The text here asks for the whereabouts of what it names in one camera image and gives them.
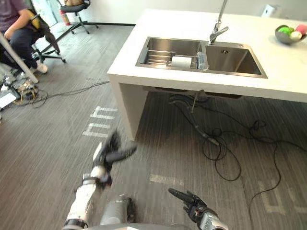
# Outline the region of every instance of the white countertop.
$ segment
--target white countertop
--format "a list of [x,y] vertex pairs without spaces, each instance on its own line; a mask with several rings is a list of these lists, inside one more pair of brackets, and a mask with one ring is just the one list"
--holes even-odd
[[217,13],[146,10],[110,67],[110,78],[120,83],[187,90],[233,93],[307,102],[307,39],[291,46],[279,43],[274,31],[285,19],[224,14],[229,30],[216,41],[251,46],[268,79],[153,69],[135,66],[147,37],[209,40]]

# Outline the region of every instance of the stainless steel sink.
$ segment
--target stainless steel sink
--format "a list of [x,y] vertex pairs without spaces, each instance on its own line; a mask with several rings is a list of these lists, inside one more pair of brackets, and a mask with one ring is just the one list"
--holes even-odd
[[[206,53],[208,69],[198,69],[198,52]],[[191,58],[190,68],[172,67],[174,56]],[[148,37],[136,66],[267,78],[251,47],[237,43],[210,46],[208,41]]]

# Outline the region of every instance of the fruit bowl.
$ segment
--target fruit bowl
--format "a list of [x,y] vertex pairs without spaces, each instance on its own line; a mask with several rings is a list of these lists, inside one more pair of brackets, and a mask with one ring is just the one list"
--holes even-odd
[[307,35],[303,35],[302,38],[298,41],[294,41],[292,40],[289,35],[283,33],[283,32],[279,32],[278,30],[282,27],[287,27],[287,25],[281,25],[281,26],[278,26],[277,29],[275,30],[275,36],[277,37],[277,40],[280,41],[281,43],[284,43],[284,44],[287,44],[287,45],[290,45],[292,43],[296,43],[296,42],[300,42],[302,41]]

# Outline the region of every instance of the white wall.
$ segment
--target white wall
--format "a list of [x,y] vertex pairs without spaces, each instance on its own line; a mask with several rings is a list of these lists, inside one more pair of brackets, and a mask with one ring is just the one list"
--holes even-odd
[[[136,23],[146,8],[218,12],[223,0],[91,0],[83,19],[100,23]],[[225,13],[260,16],[266,4],[280,5],[281,18],[307,21],[307,0],[228,0]]]

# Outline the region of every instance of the person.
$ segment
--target person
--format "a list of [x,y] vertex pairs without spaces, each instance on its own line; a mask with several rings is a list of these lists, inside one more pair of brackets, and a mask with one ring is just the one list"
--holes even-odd
[[[10,42],[13,50],[24,59],[32,72],[46,73],[48,67],[35,61],[31,54],[31,45],[35,37],[30,22],[30,15],[23,0],[0,0],[0,31]],[[0,62],[15,67],[5,49],[0,45]]]

